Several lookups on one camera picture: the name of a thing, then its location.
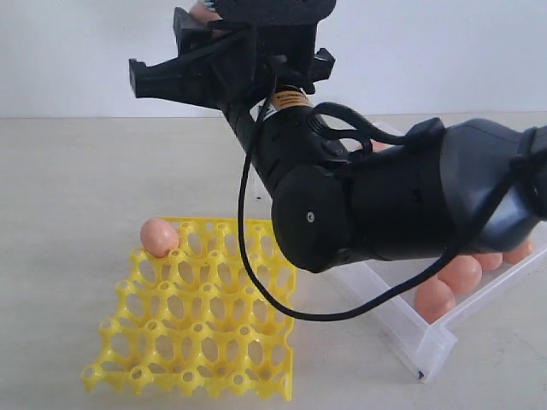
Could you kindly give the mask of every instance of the yellow egg tray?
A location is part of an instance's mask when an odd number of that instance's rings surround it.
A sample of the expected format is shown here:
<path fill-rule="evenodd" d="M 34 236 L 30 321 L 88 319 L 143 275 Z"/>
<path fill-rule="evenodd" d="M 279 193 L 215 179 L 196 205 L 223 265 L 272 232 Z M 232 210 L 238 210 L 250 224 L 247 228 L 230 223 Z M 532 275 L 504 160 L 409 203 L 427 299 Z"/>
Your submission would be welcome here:
<path fill-rule="evenodd" d="M 156 384 L 186 396 L 205 388 L 215 398 L 228 389 L 291 400 L 294 319 L 250 282 L 237 221 L 163 219 L 176 226 L 180 246 L 161 259 L 144 249 L 131 253 L 129 278 L 116 285 L 117 311 L 99 328 L 101 353 L 81 374 L 87 391 L 107 382 L 141 394 Z M 246 220 L 245 231 L 254 272 L 290 306 L 297 269 L 277 247 L 271 222 Z"/>

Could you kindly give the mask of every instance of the egg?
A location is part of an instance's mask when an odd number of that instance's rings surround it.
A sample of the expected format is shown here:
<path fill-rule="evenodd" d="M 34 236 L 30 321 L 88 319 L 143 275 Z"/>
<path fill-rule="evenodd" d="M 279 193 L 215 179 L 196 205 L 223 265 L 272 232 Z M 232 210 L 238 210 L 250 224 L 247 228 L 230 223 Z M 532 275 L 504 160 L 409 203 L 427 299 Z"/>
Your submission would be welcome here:
<path fill-rule="evenodd" d="M 431 278 L 416 289 L 414 305 L 416 312 L 431 324 L 456 307 L 456 297 L 449 285 Z"/>
<path fill-rule="evenodd" d="M 503 255 L 503 261 L 517 265 L 534 253 L 534 246 L 531 239 L 527 239 L 521 246 L 515 250 Z"/>
<path fill-rule="evenodd" d="M 438 279 L 461 295 L 475 289 L 482 279 L 482 266 L 472 256 L 457 256 L 441 272 Z"/>
<path fill-rule="evenodd" d="M 140 240 L 144 249 L 156 258 L 163 258 L 180 246 L 177 230 L 161 218 L 144 222 L 140 230 Z"/>
<path fill-rule="evenodd" d="M 495 271 L 503 264 L 503 254 L 480 254 L 473 257 L 479 261 L 483 272 Z"/>

